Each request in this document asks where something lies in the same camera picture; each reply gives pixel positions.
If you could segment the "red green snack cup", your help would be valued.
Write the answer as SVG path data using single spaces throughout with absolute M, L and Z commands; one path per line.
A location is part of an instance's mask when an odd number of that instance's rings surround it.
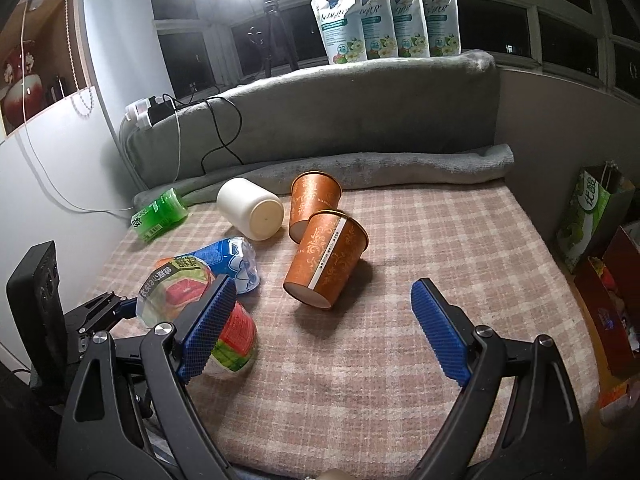
M 200 300 L 215 274 L 209 265 L 194 256 L 160 260 L 141 286 L 136 315 L 147 327 L 172 322 L 188 305 Z M 245 372 L 257 354 L 257 327 L 239 300 L 210 352 L 206 370 L 215 376 Z

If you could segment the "orange paper cup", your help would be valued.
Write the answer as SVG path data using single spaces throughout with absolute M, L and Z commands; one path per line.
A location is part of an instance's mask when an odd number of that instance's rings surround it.
M 368 246 L 367 231 L 349 214 L 333 209 L 316 212 L 298 244 L 284 290 L 302 304 L 331 309 Z
M 288 235 L 298 244 L 310 217 L 320 210 L 336 209 L 342 196 L 338 181 L 318 170 L 297 176 L 291 185 L 290 225 Z

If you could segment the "rear orange paper cup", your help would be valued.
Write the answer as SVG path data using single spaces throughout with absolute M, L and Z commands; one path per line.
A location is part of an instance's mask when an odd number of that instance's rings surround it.
M 297 176 L 291 185 L 290 225 L 288 235 L 298 244 L 310 217 L 320 210 L 336 209 L 342 196 L 338 181 L 318 170 Z

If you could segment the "red gift bag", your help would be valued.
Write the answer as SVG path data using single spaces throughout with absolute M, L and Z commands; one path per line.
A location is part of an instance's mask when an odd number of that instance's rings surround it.
M 621 226 L 601 258 L 578 264 L 576 285 L 596 328 L 608 370 L 639 371 L 639 246 Z

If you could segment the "plaid pink blanket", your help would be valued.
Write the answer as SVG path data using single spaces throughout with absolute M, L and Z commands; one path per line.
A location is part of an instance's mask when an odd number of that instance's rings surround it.
M 599 377 L 582 309 L 504 183 L 350 191 L 340 205 L 369 245 L 335 306 L 315 309 L 285 292 L 297 249 L 288 234 L 257 244 L 260 283 L 242 299 L 257 326 L 253 367 L 190 382 L 231 463 L 294 478 L 331 468 L 407 477 L 459 390 L 411 311 L 419 278 L 503 337 L 550 335 L 580 411 L 594 410 Z

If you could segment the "blue white packet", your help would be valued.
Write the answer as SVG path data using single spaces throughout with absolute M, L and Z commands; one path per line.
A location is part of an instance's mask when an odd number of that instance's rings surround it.
M 190 252 L 190 256 L 204 261 L 214 275 L 232 278 L 239 295 L 248 294 L 259 286 L 256 252 L 245 237 L 218 240 Z

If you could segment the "green plastic bottle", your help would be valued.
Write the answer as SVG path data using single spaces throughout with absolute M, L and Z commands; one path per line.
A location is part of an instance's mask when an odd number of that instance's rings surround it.
M 178 226 L 188 218 L 189 211 L 183 205 L 174 188 L 160 194 L 148 206 L 131 217 L 131 227 L 142 242 L 149 243 Z

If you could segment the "green white paper bag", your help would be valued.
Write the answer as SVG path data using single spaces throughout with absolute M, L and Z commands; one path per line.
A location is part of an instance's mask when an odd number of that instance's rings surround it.
M 612 160 L 582 168 L 556 232 L 556 247 L 570 273 L 599 257 L 629 210 L 636 187 Z

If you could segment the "rolled grey blanket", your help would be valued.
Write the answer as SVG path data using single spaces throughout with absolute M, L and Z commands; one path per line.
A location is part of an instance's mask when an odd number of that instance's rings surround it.
M 311 170 L 329 174 L 350 191 L 408 184 L 480 184 L 504 178 L 513 165 L 514 154 L 508 144 L 452 154 L 352 153 L 256 162 L 143 191 L 134 196 L 134 208 L 148 206 L 168 188 L 173 188 L 186 206 L 213 202 L 221 185 L 233 178 L 245 178 L 273 194 L 288 195 L 293 180 Z

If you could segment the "white power strip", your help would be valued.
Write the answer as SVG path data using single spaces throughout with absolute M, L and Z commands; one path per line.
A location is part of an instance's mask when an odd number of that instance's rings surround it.
M 132 122 L 140 130 L 152 128 L 158 122 L 174 114 L 174 106 L 157 96 L 134 101 L 125 108 L 126 122 Z

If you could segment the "grey sofa backrest cushion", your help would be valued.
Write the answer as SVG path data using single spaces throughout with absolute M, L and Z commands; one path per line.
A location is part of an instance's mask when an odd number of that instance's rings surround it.
M 304 68 L 183 107 L 152 128 L 120 125 L 145 188 L 256 162 L 352 153 L 464 153 L 495 142 L 494 58 L 386 58 Z

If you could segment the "red white apple ornament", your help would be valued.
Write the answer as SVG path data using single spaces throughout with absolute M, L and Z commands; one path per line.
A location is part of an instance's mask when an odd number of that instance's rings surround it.
M 14 47 L 2 64 L 2 113 L 12 128 L 37 115 L 43 108 L 43 85 L 35 70 L 35 41 Z

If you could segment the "refill pouch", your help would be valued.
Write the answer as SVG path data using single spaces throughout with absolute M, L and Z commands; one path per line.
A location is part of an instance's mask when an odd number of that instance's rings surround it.
M 311 0 L 311 9 L 331 65 L 367 59 L 359 5 L 360 0 Z
M 398 44 L 390 0 L 360 0 L 359 16 L 367 58 L 396 58 Z
M 423 0 L 390 0 L 398 55 L 401 58 L 428 58 L 427 26 Z
M 423 0 L 430 55 L 461 54 L 458 0 Z

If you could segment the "black device on mount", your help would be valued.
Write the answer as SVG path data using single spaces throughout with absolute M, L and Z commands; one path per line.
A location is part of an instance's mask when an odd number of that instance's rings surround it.
M 6 283 L 16 328 L 50 405 L 66 400 L 67 330 L 59 284 L 53 240 L 29 248 Z

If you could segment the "wooden wall shelf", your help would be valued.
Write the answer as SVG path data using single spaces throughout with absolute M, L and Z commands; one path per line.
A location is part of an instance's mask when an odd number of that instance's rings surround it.
M 88 91 L 92 77 L 82 45 L 81 0 L 1 0 L 1 25 L 1 85 L 6 56 L 24 41 L 34 40 L 35 70 L 43 85 L 40 112 L 68 96 L 76 96 L 76 110 L 87 116 L 94 97 Z M 1 105 L 2 138 L 15 129 L 4 118 Z

